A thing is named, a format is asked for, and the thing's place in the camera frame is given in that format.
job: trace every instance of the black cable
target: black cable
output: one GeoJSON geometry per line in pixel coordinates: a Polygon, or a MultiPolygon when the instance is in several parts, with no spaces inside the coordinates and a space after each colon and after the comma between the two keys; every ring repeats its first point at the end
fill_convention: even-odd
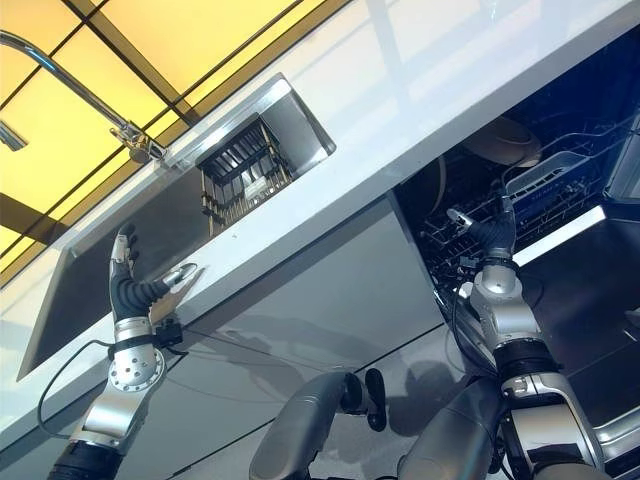
{"type": "Polygon", "coordinates": [[[189,352],[182,352],[180,350],[176,350],[175,348],[171,348],[171,347],[164,347],[164,348],[166,348],[167,351],[173,353],[178,357],[186,357],[187,355],[189,355],[189,352]]]}
{"type": "Polygon", "coordinates": [[[174,355],[178,356],[178,359],[175,362],[173,362],[173,364],[169,368],[167,368],[167,373],[169,373],[171,370],[176,368],[178,366],[178,364],[187,357],[187,355],[189,355],[189,352],[180,352],[180,351],[174,350],[174,349],[172,349],[170,347],[166,347],[166,348],[171,353],[173,353],[174,355]]]}
{"type": "Polygon", "coordinates": [[[67,368],[69,366],[69,364],[78,356],[80,355],[85,348],[87,348],[89,345],[93,345],[93,344],[97,344],[97,345],[102,345],[103,347],[111,347],[113,344],[111,343],[107,343],[107,342],[103,342],[101,340],[90,340],[89,342],[85,343],[83,346],[81,346],[76,353],[74,353],[73,355],[71,355],[71,357],[69,358],[69,360],[67,360],[66,362],[64,362],[64,364],[62,365],[62,367],[60,367],[60,369],[56,372],[56,374],[51,378],[51,380],[49,381],[49,383],[47,384],[47,386],[45,387],[44,391],[42,392],[42,395],[40,395],[40,400],[38,400],[38,407],[36,408],[36,416],[38,418],[38,426],[40,427],[40,429],[46,433],[47,435],[49,435],[50,437],[53,438],[60,438],[63,440],[68,440],[70,438],[70,435],[63,435],[61,433],[56,433],[56,432],[52,432],[51,430],[49,430],[47,428],[47,426],[45,425],[45,421],[47,420],[42,420],[42,404],[44,403],[44,399],[47,396],[47,393],[49,393],[49,390],[51,389],[51,387],[53,386],[53,383],[57,380],[57,378],[60,376],[60,374],[64,371],[65,368],[67,368]]]}
{"type": "Polygon", "coordinates": [[[473,364],[474,366],[479,368],[482,372],[486,373],[488,376],[496,377],[497,373],[495,372],[495,370],[490,370],[485,365],[482,365],[475,358],[473,358],[473,356],[471,356],[471,354],[469,354],[469,352],[467,352],[464,349],[464,347],[462,345],[462,342],[460,341],[460,334],[458,333],[458,325],[457,325],[457,315],[456,315],[456,313],[457,313],[457,310],[458,310],[458,297],[460,296],[460,288],[461,287],[462,287],[462,284],[458,285],[458,288],[456,288],[456,290],[455,290],[454,297],[453,297],[453,306],[451,308],[451,333],[453,333],[453,339],[455,340],[456,345],[458,346],[458,349],[460,350],[460,353],[462,353],[462,355],[467,360],[469,360],[469,362],[471,362],[471,364],[473,364]]]}
{"type": "Polygon", "coordinates": [[[507,470],[507,467],[504,466],[504,458],[502,459],[502,464],[500,465],[500,470],[502,470],[502,473],[504,474],[504,476],[507,477],[507,480],[515,480],[515,478],[513,478],[513,475],[511,475],[509,473],[509,471],[507,470]]]}

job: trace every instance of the faucet handle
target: faucet handle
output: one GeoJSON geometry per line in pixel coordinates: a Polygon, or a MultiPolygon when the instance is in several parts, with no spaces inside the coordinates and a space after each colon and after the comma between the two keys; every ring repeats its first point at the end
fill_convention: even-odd
{"type": "Polygon", "coordinates": [[[129,158],[136,163],[144,165],[151,160],[162,160],[166,153],[164,147],[133,122],[127,122],[125,128],[111,128],[109,131],[129,149],[129,158]]]}

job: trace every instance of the kitchen sink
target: kitchen sink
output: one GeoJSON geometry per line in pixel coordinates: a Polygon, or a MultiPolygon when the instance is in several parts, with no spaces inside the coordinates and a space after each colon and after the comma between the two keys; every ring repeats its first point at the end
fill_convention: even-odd
{"type": "MultiPolygon", "coordinates": [[[[109,313],[108,260],[114,236],[122,224],[133,223],[139,237],[138,250],[142,255],[136,264],[136,278],[152,279],[211,241],[242,215],[250,211],[259,214],[262,203],[334,150],[335,144],[328,134],[280,74],[226,114],[210,113],[169,146],[163,164],[154,166],[153,181],[138,188],[135,194],[129,195],[131,198],[62,249],[18,379],[109,313]],[[260,132],[268,134],[267,140],[254,136],[254,146],[245,140],[240,142],[240,136],[256,125],[260,132]],[[230,145],[233,145],[231,151],[237,154],[233,158],[221,153],[230,145]],[[286,173],[286,182],[280,180],[285,178],[284,173],[276,174],[275,170],[263,172],[261,176],[257,167],[266,165],[267,161],[258,159],[255,163],[254,159],[260,152],[269,153],[265,145],[277,147],[274,165],[278,172],[286,173]],[[246,148],[242,150],[244,153],[255,153],[247,153],[244,159],[253,162],[253,171],[244,169],[245,163],[239,158],[242,148],[246,148]],[[223,172],[224,175],[212,173],[214,157],[226,159],[224,165],[228,171],[223,172]],[[204,185],[205,173],[207,179],[217,181],[222,187],[225,187],[223,181],[233,180],[234,173],[244,177],[235,179],[233,195],[225,197],[226,203],[215,203],[209,197],[209,203],[203,204],[208,185],[204,185]],[[213,210],[218,211],[216,207],[226,215],[213,217],[213,210]]],[[[210,187],[208,192],[215,194],[210,187]]]]}

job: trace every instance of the ceiling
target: ceiling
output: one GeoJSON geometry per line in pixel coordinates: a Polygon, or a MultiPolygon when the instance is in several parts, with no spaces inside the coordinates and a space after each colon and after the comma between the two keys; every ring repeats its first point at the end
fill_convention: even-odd
{"type": "MultiPolygon", "coordinates": [[[[273,60],[344,3],[2,0],[0,28],[166,145],[263,68],[258,57],[273,60]]],[[[104,117],[8,47],[0,120],[27,143],[0,144],[0,269],[13,275],[139,166],[104,117]]]]}

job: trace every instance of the silver metal joint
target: silver metal joint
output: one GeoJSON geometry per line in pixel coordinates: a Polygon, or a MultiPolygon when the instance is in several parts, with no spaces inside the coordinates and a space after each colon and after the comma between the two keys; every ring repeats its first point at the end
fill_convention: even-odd
{"type": "Polygon", "coordinates": [[[183,281],[185,278],[190,277],[193,274],[193,272],[196,271],[197,268],[198,268],[198,265],[196,265],[195,263],[186,263],[182,265],[180,268],[167,272],[162,277],[162,282],[167,287],[171,288],[174,285],[177,285],[178,283],[183,281]]]}
{"type": "Polygon", "coordinates": [[[127,249],[129,248],[129,241],[126,235],[116,235],[116,239],[113,242],[113,249],[111,250],[111,260],[116,263],[124,263],[128,256],[127,249]]]}
{"type": "Polygon", "coordinates": [[[447,216],[456,223],[461,233],[466,232],[473,225],[473,220],[470,217],[455,208],[447,209],[447,216]]]}

